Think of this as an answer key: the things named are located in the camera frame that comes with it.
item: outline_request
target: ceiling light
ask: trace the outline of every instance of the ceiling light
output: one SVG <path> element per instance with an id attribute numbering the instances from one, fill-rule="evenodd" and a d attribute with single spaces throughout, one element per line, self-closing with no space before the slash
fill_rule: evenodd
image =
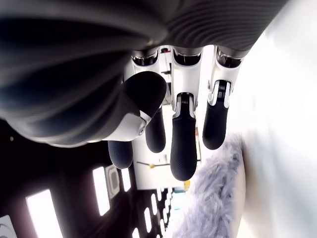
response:
<path id="1" fill-rule="evenodd" d="M 122 169 L 121 173 L 122 173 L 124 191 L 127 192 L 131 188 L 129 168 Z"/>
<path id="2" fill-rule="evenodd" d="M 145 217 L 145 225 L 147 227 L 147 232 L 150 233 L 152 229 L 152 224 L 151 224 L 150 210 L 148 207 L 144 211 L 144 217 Z"/>
<path id="3" fill-rule="evenodd" d="M 163 219 L 160 220 L 159 225 L 160 225 L 160 232 L 162 233 L 162 236 L 164 236 L 165 235 L 165 227 L 164 227 Z"/>
<path id="4" fill-rule="evenodd" d="M 99 214 L 100 216 L 103 216 L 110 209 L 105 169 L 103 167 L 99 167 L 93 170 L 93 177 L 95 183 Z"/>
<path id="5" fill-rule="evenodd" d="M 166 211 L 168 211 L 168 210 L 169 210 L 167 200 L 165 200 L 165 210 L 166 210 Z"/>
<path id="6" fill-rule="evenodd" d="M 158 201 L 160 201 L 162 199 L 162 193 L 161 193 L 161 190 L 158 188 Z"/>
<path id="7" fill-rule="evenodd" d="M 62 238 L 49 189 L 26 198 L 38 238 Z"/>
<path id="8" fill-rule="evenodd" d="M 167 223 L 167 213 L 166 213 L 166 209 L 163 209 L 163 217 L 164 217 L 164 222 Z"/>
<path id="9" fill-rule="evenodd" d="M 134 229 L 133 233 L 132 233 L 132 238 L 140 238 L 139 236 L 139 230 L 136 228 Z"/>
<path id="10" fill-rule="evenodd" d="M 154 193 L 151 196 L 151 202 L 152 202 L 153 215 L 156 215 L 158 212 L 158 207 L 157 207 L 157 199 L 155 198 Z"/>

